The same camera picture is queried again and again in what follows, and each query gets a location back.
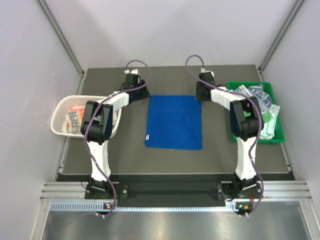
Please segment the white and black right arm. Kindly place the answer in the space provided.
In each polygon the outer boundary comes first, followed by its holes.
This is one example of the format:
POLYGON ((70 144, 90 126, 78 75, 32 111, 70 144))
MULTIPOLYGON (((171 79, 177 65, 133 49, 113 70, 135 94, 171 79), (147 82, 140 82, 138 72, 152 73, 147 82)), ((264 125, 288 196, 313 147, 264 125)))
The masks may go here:
POLYGON ((196 99, 214 102, 229 110, 230 129, 237 142, 233 192, 237 197, 245 198, 257 185, 255 154, 258 135, 263 128, 258 100, 254 96, 244 96, 217 86, 214 73, 204 68, 198 75, 196 99))

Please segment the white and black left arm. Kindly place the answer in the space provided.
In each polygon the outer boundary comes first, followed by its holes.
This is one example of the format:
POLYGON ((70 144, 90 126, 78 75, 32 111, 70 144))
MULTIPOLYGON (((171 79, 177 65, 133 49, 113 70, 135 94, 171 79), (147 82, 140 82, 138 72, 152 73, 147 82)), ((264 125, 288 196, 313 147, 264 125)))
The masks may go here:
POLYGON ((133 102, 150 97, 145 80, 137 69, 125 71, 125 82, 119 91, 85 104, 80 132, 84 136, 84 147, 92 163, 89 189, 96 190, 102 198, 109 198, 115 191, 110 181, 111 169, 108 163, 108 142, 116 130, 113 114, 133 102))

